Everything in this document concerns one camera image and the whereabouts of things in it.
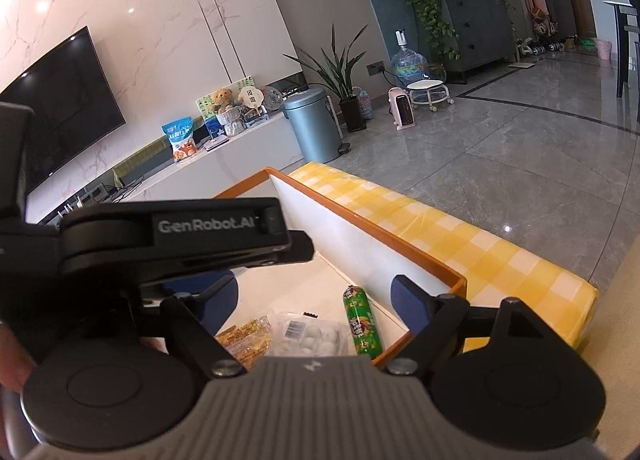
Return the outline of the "person's hand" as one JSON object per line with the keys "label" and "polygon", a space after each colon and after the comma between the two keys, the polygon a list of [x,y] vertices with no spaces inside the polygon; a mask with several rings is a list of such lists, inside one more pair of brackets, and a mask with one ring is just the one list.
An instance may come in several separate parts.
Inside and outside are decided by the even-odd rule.
{"label": "person's hand", "polygon": [[6,325],[0,326],[0,382],[4,388],[19,393],[37,368],[37,363]]}

